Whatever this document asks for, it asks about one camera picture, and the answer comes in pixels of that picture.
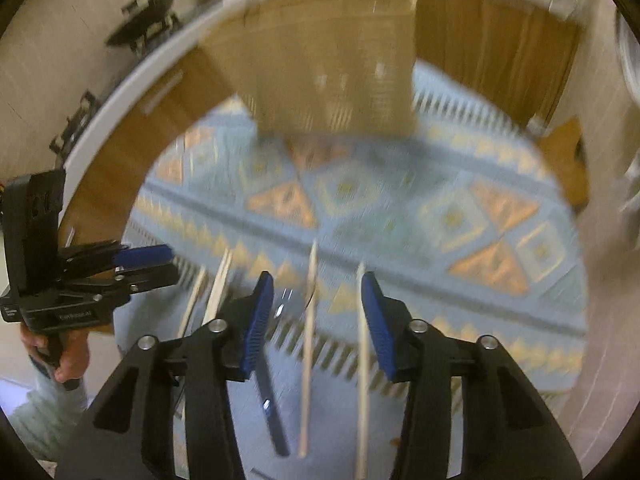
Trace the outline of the person's left hand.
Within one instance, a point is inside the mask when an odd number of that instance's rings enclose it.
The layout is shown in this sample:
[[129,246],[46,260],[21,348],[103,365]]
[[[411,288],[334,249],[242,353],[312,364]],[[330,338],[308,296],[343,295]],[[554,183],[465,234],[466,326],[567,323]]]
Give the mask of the person's left hand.
[[63,348],[60,364],[52,368],[42,359],[48,348],[48,338],[32,333],[24,323],[20,325],[20,338],[29,355],[38,364],[42,364],[49,376],[60,384],[81,379],[85,375],[90,363],[88,336],[88,330],[71,330],[63,334],[61,336]]

